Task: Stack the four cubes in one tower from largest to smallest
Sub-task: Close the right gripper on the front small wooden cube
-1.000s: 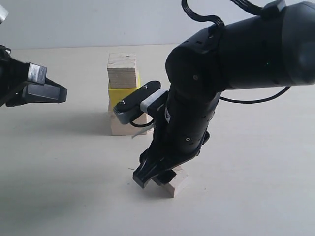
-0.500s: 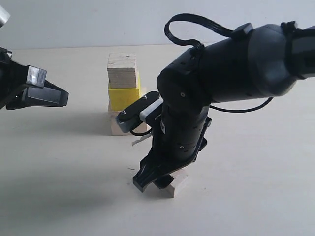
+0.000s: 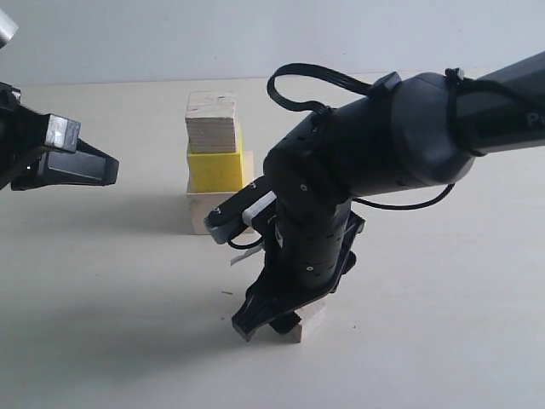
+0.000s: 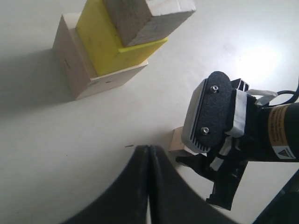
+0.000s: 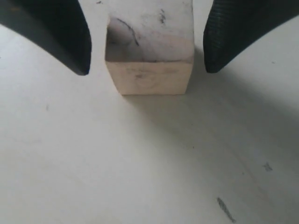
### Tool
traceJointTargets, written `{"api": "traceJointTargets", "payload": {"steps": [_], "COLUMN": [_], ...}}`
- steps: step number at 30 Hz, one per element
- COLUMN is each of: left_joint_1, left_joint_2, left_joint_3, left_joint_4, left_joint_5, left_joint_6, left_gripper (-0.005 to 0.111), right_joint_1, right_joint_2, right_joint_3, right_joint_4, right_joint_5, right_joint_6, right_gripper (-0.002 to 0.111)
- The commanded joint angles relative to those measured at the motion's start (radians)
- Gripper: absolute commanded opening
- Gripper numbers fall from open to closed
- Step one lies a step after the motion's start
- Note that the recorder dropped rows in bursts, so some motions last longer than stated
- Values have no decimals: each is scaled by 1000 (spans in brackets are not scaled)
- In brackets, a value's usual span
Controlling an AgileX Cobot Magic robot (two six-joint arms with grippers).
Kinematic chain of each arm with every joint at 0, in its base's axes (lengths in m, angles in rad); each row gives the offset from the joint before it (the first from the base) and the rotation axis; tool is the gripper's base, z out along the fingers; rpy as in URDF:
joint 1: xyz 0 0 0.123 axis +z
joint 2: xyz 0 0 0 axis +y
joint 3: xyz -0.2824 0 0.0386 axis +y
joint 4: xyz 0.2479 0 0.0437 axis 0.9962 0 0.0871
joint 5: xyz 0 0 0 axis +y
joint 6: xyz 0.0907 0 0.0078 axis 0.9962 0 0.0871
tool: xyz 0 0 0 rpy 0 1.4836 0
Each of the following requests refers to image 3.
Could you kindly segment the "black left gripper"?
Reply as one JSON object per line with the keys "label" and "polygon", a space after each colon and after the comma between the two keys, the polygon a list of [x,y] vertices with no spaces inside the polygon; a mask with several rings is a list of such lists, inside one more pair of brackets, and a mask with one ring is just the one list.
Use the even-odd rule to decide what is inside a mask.
{"label": "black left gripper", "polygon": [[1,189],[116,183],[119,162],[83,141],[78,121],[34,111],[20,97],[19,89],[1,83]]}

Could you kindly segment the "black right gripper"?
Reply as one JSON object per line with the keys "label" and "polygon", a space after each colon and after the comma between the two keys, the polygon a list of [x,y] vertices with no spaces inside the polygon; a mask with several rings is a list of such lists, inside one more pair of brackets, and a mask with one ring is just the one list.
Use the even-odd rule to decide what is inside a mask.
{"label": "black right gripper", "polygon": [[336,292],[357,262],[355,239],[365,220],[342,212],[324,224],[301,225],[275,217],[264,226],[264,267],[231,318],[235,332],[249,342],[263,326],[281,336],[301,335],[295,311]]}

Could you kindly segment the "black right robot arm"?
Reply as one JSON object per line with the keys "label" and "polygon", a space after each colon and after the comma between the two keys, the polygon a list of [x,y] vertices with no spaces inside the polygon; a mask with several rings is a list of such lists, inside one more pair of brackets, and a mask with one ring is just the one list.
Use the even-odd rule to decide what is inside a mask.
{"label": "black right robot arm", "polygon": [[364,220],[353,203],[377,194],[452,189],[478,157],[544,143],[544,57],[481,78],[461,70],[372,84],[343,107],[288,103],[303,119],[267,154],[263,194],[243,218],[261,234],[264,266],[232,317],[250,340],[264,325],[285,334],[299,308],[333,293],[356,262]]}

